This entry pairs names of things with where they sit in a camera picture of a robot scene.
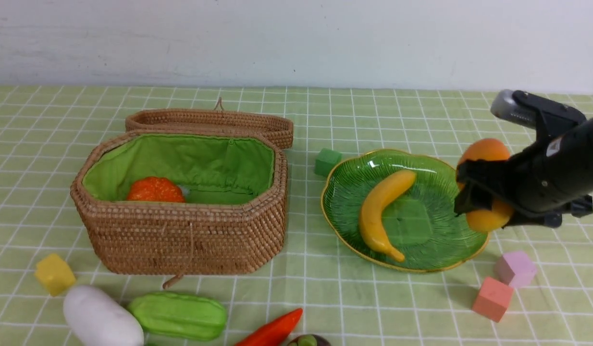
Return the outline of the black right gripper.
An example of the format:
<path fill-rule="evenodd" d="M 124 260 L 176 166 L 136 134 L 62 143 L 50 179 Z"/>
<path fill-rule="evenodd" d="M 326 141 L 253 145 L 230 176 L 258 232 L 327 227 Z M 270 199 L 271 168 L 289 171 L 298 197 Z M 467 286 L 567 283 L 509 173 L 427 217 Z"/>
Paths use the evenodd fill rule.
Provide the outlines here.
<path fill-rule="evenodd" d="M 536 112 L 536 140 L 513 155 L 504 168 L 503 197 L 515 208 L 509 226 L 558 228 L 564 214 L 593 213 L 593 117 L 578 109 L 525 91 L 514 91 L 519 105 Z M 499 160 L 465 160 L 457 166 L 456 215 L 492 211 L 492 184 Z"/>

